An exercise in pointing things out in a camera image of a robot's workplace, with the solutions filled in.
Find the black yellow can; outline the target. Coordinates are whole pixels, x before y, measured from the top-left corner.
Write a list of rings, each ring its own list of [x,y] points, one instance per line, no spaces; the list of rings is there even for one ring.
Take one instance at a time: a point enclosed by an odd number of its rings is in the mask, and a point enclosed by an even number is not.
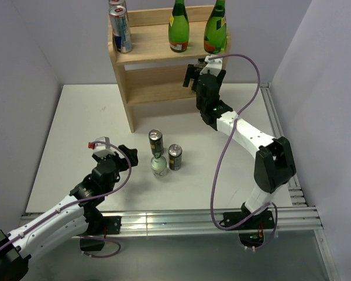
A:
[[[164,153],[162,132],[158,129],[152,129],[149,132],[148,137],[152,154],[155,155],[156,153],[159,153],[162,155]]]
[[[181,169],[182,153],[182,147],[178,144],[172,144],[168,148],[168,162],[171,170],[178,171]]]

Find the green glass bottle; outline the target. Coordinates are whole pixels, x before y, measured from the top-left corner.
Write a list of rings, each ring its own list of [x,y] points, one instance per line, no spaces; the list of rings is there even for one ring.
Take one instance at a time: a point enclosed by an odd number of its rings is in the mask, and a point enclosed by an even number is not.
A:
[[[204,50],[210,54],[224,51],[227,42],[225,1],[216,1],[204,32]]]
[[[181,53],[187,50],[190,38],[190,25],[184,0],[176,0],[168,24],[170,49]]]

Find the clear glass bottle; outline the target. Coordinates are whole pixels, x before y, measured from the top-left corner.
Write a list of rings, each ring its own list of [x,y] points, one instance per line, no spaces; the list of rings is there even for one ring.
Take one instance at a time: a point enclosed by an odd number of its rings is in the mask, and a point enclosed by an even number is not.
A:
[[[167,161],[161,153],[155,153],[150,161],[152,172],[156,177],[167,175]]]
[[[207,65],[207,62],[205,61],[205,58],[200,58],[197,60],[195,67],[199,69],[203,69],[206,65]]]

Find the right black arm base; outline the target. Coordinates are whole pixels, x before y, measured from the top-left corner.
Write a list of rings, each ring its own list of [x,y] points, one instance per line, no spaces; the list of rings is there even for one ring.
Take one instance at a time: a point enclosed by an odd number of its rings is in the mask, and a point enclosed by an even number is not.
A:
[[[249,215],[248,211],[224,212],[219,225],[224,228],[231,227]],[[266,208],[258,215],[254,215],[241,223],[234,230],[238,231],[239,241],[245,250],[255,251],[277,235],[277,217]]]

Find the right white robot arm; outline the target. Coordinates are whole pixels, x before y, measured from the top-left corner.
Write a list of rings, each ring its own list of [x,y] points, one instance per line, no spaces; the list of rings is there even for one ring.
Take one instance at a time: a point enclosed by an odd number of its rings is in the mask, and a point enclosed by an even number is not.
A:
[[[269,206],[276,191],[296,174],[290,142],[285,137],[275,138],[246,122],[225,104],[219,91],[226,71],[212,63],[190,64],[183,86],[196,94],[196,108],[202,120],[215,131],[224,133],[254,159],[253,191],[242,205],[242,223],[256,227],[261,213]]]

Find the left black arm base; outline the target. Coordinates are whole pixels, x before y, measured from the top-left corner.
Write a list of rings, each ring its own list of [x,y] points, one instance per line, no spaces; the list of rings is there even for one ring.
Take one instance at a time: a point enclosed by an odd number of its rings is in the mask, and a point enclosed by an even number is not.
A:
[[[116,215],[103,216],[99,221],[93,222],[84,233],[78,235],[80,237],[79,246],[82,254],[95,259],[111,258],[117,255],[121,251],[122,246],[118,241],[108,238],[108,235],[118,235],[120,233],[121,221],[122,217]],[[115,252],[107,255],[93,253],[102,251],[103,247],[108,243],[117,246]]]

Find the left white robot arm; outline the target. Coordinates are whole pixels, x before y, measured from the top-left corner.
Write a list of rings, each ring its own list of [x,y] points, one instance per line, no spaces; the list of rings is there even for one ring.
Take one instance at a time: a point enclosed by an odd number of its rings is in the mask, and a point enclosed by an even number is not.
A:
[[[97,209],[105,197],[118,191],[120,173],[138,165],[137,149],[114,146],[108,138],[88,144],[97,165],[68,195],[31,222],[8,233],[0,230],[0,280],[21,280],[35,256],[69,238],[95,234],[102,228]]]

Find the wooden three-tier shelf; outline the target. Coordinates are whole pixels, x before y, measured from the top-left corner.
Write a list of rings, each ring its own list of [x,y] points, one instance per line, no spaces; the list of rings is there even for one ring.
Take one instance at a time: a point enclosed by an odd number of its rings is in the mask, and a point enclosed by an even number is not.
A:
[[[133,49],[117,51],[112,28],[108,27],[108,51],[131,132],[135,131],[136,105],[193,100],[182,86],[191,59],[207,55],[203,38],[213,5],[188,6],[190,43],[186,52],[176,53],[168,43],[171,8],[129,11]]]

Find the front silver blue can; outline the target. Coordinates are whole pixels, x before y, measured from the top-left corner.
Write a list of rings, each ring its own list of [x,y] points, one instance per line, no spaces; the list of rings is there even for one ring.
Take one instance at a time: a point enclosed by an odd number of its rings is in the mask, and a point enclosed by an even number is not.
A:
[[[116,49],[121,53],[129,53],[132,50],[132,41],[126,8],[122,5],[111,7],[109,18]]]

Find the silver blue can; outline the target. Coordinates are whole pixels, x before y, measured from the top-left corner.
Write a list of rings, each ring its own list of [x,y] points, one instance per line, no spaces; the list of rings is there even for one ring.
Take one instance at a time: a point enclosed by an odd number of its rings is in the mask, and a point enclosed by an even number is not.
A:
[[[128,21],[128,10],[125,0],[110,0],[108,1],[108,15],[110,19]]]
[[[126,8],[122,5],[111,7],[109,18],[116,49],[121,53],[129,53],[132,50],[132,41]]]

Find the rear silver blue can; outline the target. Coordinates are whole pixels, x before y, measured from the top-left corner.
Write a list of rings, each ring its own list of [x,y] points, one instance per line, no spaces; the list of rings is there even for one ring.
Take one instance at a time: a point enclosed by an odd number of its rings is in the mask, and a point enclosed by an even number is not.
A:
[[[125,0],[110,0],[108,1],[108,15],[110,19],[128,21],[128,10]]]

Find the aluminium side rail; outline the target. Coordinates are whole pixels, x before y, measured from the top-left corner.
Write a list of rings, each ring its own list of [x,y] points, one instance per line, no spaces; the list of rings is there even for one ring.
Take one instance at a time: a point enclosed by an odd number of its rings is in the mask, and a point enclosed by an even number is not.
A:
[[[271,123],[271,127],[274,133],[274,137],[280,140],[280,143],[285,139],[283,136],[283,130],[281,128],[281,124],[277,115],[277,111],[275,109],[273,99],[271,97],[270,92],[270,84],[263,83],[260,85],[261,94],[263,96],[264,104],[266,106],[266,110],[269,116],[269,120]],[[325,268],[326,279],[325,280],[340,280],[340,276],[338,274],[336,265],[334,263],[331,250],[329,249],[328,243],[326,241],[326,236],[324,232],[324,226],[321,223],[321,219],[318,214],[318,210],[316,207],[310,207],[304,197],[304,193],[302,187],[299,183],[298,177],[294,175],[287,182],[287,188],[290,193],[290,198],[292,201],[292,207],[297,208],[300,211],[308,211],[312,212],[312,218],[316,219],[317,224],[315,229],[313,230],[316,246],[318,248],[318,252],[321,255],[322,264]]]

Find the aluminium front rail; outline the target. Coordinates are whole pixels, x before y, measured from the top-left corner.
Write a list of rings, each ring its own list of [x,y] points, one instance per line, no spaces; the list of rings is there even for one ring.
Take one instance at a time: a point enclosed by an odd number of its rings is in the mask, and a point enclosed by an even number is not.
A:
[[[297,208],[269,209],[277,217],[278,231],[313,231],[317,224],[312,212]],[[208,210],[164,212],[103,212],[103,216],[121,216],[121,230],[109,237],[155,237],[175,235],[223,234],[214,226]]]

